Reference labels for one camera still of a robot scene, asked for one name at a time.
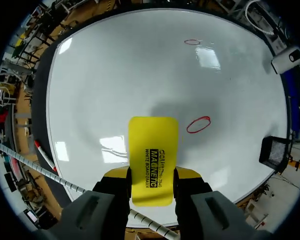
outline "white spiral cable wrap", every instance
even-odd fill
[[[64,180],[63,178],[53,174],[50,171],[45,170],[44,168],[40,167],[39,165],[35,164],[32,161],[29,161],[28,159],[24,158],[20,154],[16,153],[15,151],[11,150],[10,148],[6,147],[5,145],[0,143],[0,151],[10,155],[11,157],[17,159],[24,165],[27,165],[29,168],[41,173],[42,175],[52,179],[53,181],[73,190],[78,193],[84,194],[87,190],[83,189],[80,186],[77,186],[69,181]],[[130,209],[130,214],[132,218],[137,219],[140,223],[144,223],[148,225],[148,228],[151,230],[157,232],[161,236],[165,237],[168,240],[178,240],[180,239],[180,235],[175,233],[174,231],[170,230],[169,228],[166,228],[165,226],[153,221],[152,219],[142,215],[141,213]]]
[[[247,19],[247,21],[255,28],[255,29],[258,29],[260,32],[263,32],[264,34],[268,34],[268,35],[275,35],[272,31],[265,31],[263,29],[261,29],[260,27],[254,25],[248,18],[248,8],[250,7],[251,4],[253,3],[256,3],[256,2],[260,2],[260,0],[252,0],[250,1],[246,7],[245,7],[245,10],[244,10],[244,14],[245,14],[245,18]]]
[[[28,159],[24,158],[23,156],[21,156],[20,154],[16,153],[15,151],[11,150],[10,148],[6,147],[5,145],[0,143],[0,151],[10,155],[11,157],[17,159],[18,161],[20,161],[21,163],[23,163],[24,165],[27,165],[29,168],[32,168],[33,170],[36,170],[37,172],[41,173],[42,175],[52,179],[53,181],[56,181],[57,183],[71,189],[74,190],[78,193],[85,193],[85,189],[83,189],[82,187],[79,187],[69,181],[64,180],[63,178],[53,174],[50,171],[45,170],[44,168],[40,167],[39,165],[35,164],[33,161],[29,161]]]

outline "red circle drawing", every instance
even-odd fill
[[[185,40],[184,43],[188,44],[188,45],[193,45],[193,46],[200,44],[200,42],[197,39],[188,39],[188,40]]]
[[[197,131],[189,131],[189,128],[191,127],[191,125],[194,124],[195,122],[201,120],[201,119],[208,120],[209,123],[206,126],[204,126],[203,128],[201,128]],[[196,134],[196,133],[202,131],[203,129],[205,129],[206,127],[208,127],[210,124],[211,124],[210,117],[209,116],[202,116],[202,117],[199,117],[198,119],[194,120],[192,123],[190,123],[189,126],[186,128],[186,131],[190,134]]]

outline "cable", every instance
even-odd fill
[[[168,240],[178,240],[180,239],[180,235],[175,233],[174,231],[171,231],[169,228],[162,226],[161,224],[153,221],[152,219],[142,215],[141,213],[130,209],[130,214],[131,217],[134,219],[139,220],[140,223],[144,223],[150,228],[151,230],[157,232],[161,236],[165,237]]]
[[[20,154],[16,153],[15,151],[11,150],[10,148],[6,147],[5,145],[0,143],[0,151],[8,154],[9,156],[17,159],[18,161],[20,161],[21,163],[23,163],[24,165],[27,165],[29,168],[41,173],[42,175],[56,181],[57,183],[76,191],[77,193],[85,193],[85,189],[83,189],[82,187],[79,187],[71,182],[68,182],[64,179],[62,179],[61,177],[53,174],[50,171],[45,170],[44,168],[40,167],[39,165],[35,164],[33,161],[29,161],[28,159],[25,159],[23,156],[21,156]]]
[[[277,176],[280,177],[280,178],[277,178],[277,177],[274,177],[274,176],[272,176],[272,177],[270,177],[270,178],[271,178],[271,179],[277,179],[277,180],[280,180],[280,181],[284,181],[284,182],[286,182],[286,183],[288,183],[288,184],[290,184],[290,185],[292,185],[292,186],[294,186],[294,187],[296,187],[297,189],[300,190],[300,187],[298,187],[297,185],[293,184],[291,181],[289,181],[289,180],[286,179],[285,177],[283,177],[283,176],[281,176],[281,175],[277,175]]]
[[[10,92],[9,92],[9,89],[6,87],[6,86],[0,86],[0,89],[6,89],[7,90],[7,93],[9,94],[9,99],[6,103],[4,103],[4,101],[2,100],[2,104],[0,104],[1,107],[5,107],[9,104],[10,102]]]
[[[255,29],[258,29],[260,32],[263,32],[264,34],[268,34],[268,35],[275,35],[273,31],[265,31],[259,27],[257,27],[256,25],[254,25],[250,19],[248,18],[248,8],[250,7],[251,4],[253,3],[256,3],[256,2],[259,2],[260,0],[252,0],[250,1],[246,7],[245,7],[245,10],[244,10],[244,14],[245,14],[245,18],[247,19],[247,21],[255,28]]]
[[[0,143],[0,151],[8,154],[9,156],[17,159],[18,161],[20,161],[21,163],[23,163],[24,165],[27,165],[29,168],[41,173],[42,175],[52,179],[53,181],[71,189],[76,191],[77,193],[81,193],[84,194],[87,190],[85,190],[84,188],[77,186],[69,181],[64,180],[63,178],[53,174],[50,171],[45,170],[44,168],[42,168],[41,166],[35,164],[33,161],[29,161],[28,159],[24,158],[23,156],[21,156],[20,154],[16,153],[15,151],[11,150],[10,148],[6,147],[5,145]],[[152,219],[142,215],[141,213],[130,209],[130,213],[129,215],[134,218],[139,220],[140,223],[145,223],[148,225],[148,228],[150,228],[151,230],[157,232],[158,234],[160,234],[161,236],[165,237],[168,240],[179,240],[180,239],[180,235],[175,233],[174,231],[170,230],[169,228],[166,228],[165,226],[153,221]]]

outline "whiteboard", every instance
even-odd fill
[[[174,117],[177,166],[238,201],[272,173],[259,163],[262,139],[287,135],[285,93],[271,59],[253,33],[189,10],[133,11],[77,31],[58,46],[47,90],[59,175],[91,190],[129,164],[132,117]],[[160,224],[177,222],[175,202],[130,207]],[[146,227],[134,219],[127,226]]]

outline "yellow whiteboard eraser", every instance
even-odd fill
[[[132,202],[167,206],[173,200],[178,121],[173,117],[133,117],[128,127]]]

